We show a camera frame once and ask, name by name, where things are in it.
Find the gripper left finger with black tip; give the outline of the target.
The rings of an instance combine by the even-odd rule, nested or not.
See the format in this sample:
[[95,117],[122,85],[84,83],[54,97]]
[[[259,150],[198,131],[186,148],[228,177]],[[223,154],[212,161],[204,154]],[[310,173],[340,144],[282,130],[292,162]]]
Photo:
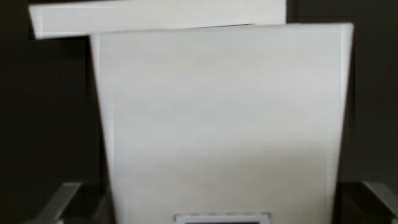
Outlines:
[[106,186],[63,182],[36,215],[22,224],[115,224]]

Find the gripper right finger with black tip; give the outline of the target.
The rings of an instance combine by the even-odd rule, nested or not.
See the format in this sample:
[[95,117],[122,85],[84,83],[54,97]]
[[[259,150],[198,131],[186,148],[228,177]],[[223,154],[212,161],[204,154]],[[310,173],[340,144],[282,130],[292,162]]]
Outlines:
[[333,224],[398,224],[398,194],[381,182],[339,183]]

